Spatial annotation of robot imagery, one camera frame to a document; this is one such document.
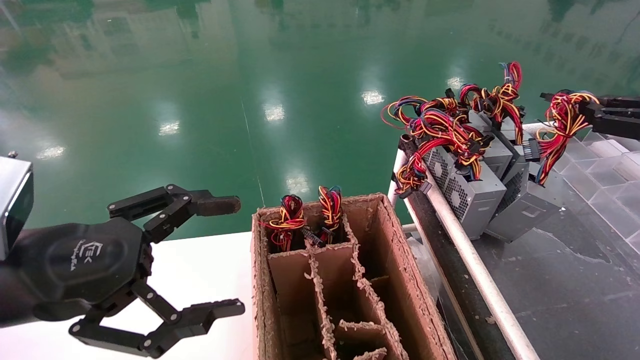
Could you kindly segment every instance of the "wire bundle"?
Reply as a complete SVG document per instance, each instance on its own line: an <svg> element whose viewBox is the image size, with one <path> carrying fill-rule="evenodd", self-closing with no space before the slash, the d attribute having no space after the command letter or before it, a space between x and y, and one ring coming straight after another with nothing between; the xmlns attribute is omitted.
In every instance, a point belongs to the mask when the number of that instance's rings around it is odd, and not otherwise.
<svg viewBox="0 0 640 360"><path fill-rule="evenodd" d="M403 110L406 106L411 106L417 117L408 116ZM426 134L424 114L428 110L440 110L451 117L455 117L456 121L460 124L466 124L468 122L466 106L460 106L455 98L452 97L438 97L429 101L417 96L405 96L382 108L380 117L385 124L396 129L404 129L409 135L415 136L416 138L422 138ZM399 127L387 122L384 115L385 112L387 112L392 119L402 123L403 126Z"/></svg>
<svg viewBox="0 0 640 360"><path fill-rule="evenodd" d="M396 193L419 188L426 180L424 156L438 146L444 146L458 158L458 164L470 167L470 180L480 179L480 157L489 147L490 141L475 128L460 124L438 109L427 109L420 116L422 131L431 136L419 145L415 153L396 173Z"/></svg>
<svg viewBox="0 0 640 360"><path fill-rule="evenodd" d="M294 230L305 226L302 200L296 195L284 195L280 201L280 218L263 225L275 230L271 235L271 242L282 252L290 251Z"/></svg>
<svg viewBox="0 0 640 360"><path fill-rule="evenodd" d="M518 90L522 82L522 70L517 61L500 63L504 69L504 84L496 86L491 92L480 88L476 84L465 84L460 88L460 103L469 105L468 95L474 94L471 108L479 113L485 112L489 117L501 123L505 117L510 117L515 125L516 144L522 144L522 119L518 108L513 104L520 96Z"/></svg>
<svg viewBox="0 0 640 360"><path fill-rule="evenodd" d="M544 157L536 176L535 182L537 184L545 184L549 172L564 154L569 139L581 129L589 126L585 116L578 112L578 104L582 101L593 101L600 104L598 99L589 92L558 93L551 99L551 105L545 116L553 126L550 129L538 129L536 132L541 155Z"/></svg>
<svg viewBox="0 0 640 360"><path fill-rule="evenodd" d="M318 188L318 198L320 199L324 216L324 226L319 237L325 244L331 244L335 232L342 222L342 192L339 186L334 186L330 189L320 186Z"/></svg>

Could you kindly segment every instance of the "dark gray surface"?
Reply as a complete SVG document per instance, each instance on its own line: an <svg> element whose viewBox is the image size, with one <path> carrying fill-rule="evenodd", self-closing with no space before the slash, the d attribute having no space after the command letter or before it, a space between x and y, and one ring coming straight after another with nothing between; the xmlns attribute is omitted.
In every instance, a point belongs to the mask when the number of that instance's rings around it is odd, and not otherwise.
<svg viewBox="0 0 640 360"><path fill-rule="evenodd" d="M566 183L510 244L474 244L541 359L640 359L640 256Z"/></svg>

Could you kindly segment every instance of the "green epoxy floor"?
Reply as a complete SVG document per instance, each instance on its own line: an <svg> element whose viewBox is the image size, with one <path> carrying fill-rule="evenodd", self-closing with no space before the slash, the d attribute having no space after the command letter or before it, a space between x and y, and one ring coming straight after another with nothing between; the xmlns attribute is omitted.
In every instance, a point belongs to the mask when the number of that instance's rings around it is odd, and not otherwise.
<svg viewBox="0 0 640 360"><path fill-rule="evenodd" d="M102 222L108 203L168 183L243 202L172 238L248 231L256 208L316 199L320 184L385 192L399 132L381 107L493 87L501 61L522 64L529 121L540 92L640 93L633 0L22 0L3 13L0 152L35 164L28 227Z"/></svg>

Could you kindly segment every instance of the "power supply unit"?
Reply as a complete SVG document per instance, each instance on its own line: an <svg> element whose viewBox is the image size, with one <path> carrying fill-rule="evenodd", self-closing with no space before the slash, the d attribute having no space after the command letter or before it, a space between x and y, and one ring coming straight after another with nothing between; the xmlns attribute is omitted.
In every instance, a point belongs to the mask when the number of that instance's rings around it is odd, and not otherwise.
<svg viewBox="0 0 640 360"><path fill-rule="evenodd" d="M491 145L484 151L483 161L500 179L509 166L513 154L499 139L493 139Z"/></svg>
<svg viewBox="0 0 640 360"><path fill-rule="evenodd" d="M505 185L506 193L485 232L510 243L558 211L562 202L562 179L549 173L544 186L531 181L540 165L526 163Z"/></svg>
<svg viewBox="0 0 640 360"><path fill-rule="evenodd" d="M480 161L480 180L468 182L464 170L456 169L454 158L442 147L431 150L424 161L467 236L480 238L506 191L500 179Z"/></svg>
<svg viewBox="0 0 640 360"><path fill-rule="evenodd" d="M487 124L477 113L469 113L470 125L480 131L483 135L493 134L490 124ZM501 139L495 138L491 145L484 152L483 161L489 166L493 173L502 179L505 170L511 168L513 150L510 143L505 144Z"/></svg>
<svg viewBox="0 0 640 360"><path fill-rule="evenodd" d="M502 130L499 131L491 127L491 120L484 113L474 113L471 111L469 113L469 119L472 118L472 114L475 115L473 116L474 118L477 117L477 120L474 120L475 123L484 124L484 126L488 127L488 129L493 133L495 136L495 140L493 142L499 140L511 153L511 159L506 165L504 173L500 178L502 183L506 184L513 178L513 176L524 171L527 164L522 145L515 145L515 125L512 121L507 120L503 122ZM528 133L523 132L522 137L523 139L527 139L531 136Z"/></svg>

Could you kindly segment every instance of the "ventilation grille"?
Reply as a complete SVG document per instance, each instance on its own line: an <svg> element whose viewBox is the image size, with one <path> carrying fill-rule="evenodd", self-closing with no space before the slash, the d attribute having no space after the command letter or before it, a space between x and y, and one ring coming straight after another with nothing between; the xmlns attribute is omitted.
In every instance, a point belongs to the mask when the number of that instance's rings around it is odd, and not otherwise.
<svg viewBox="0 0 640 360"><path fill-rule="evenodd" d="M511 180L507 181L504 187L507 188L507 191L504 193L500 204L498 204L498 209L495 211L496 215L501 213L502 210L506 209L509 205L513 204L514 201L518 198L518 194L520 193L520 187L522 186L522 171L515 174Z"/></svg>
<svg viewBox="0 0 640 360"><path fill-rule="evenodd" d="M449 177L449 166L437 149L429 151L426 158L429 158L429 160L426 161L429 172L433 175L439 189L442 190Z"/></svg>
<svg viewBox="0 0 640 360"><path fill-rule="evenodd" d="M459 199L457 203L452 201L456 196ZM462 220L469 207L469 200L467 199L467 192L462 188L462 186L460 186L456 177L451 177L447 182L447 186L444 188L444 197L447 199L447 202L451 206L453 213L456 214L458 220Z"/></svg>

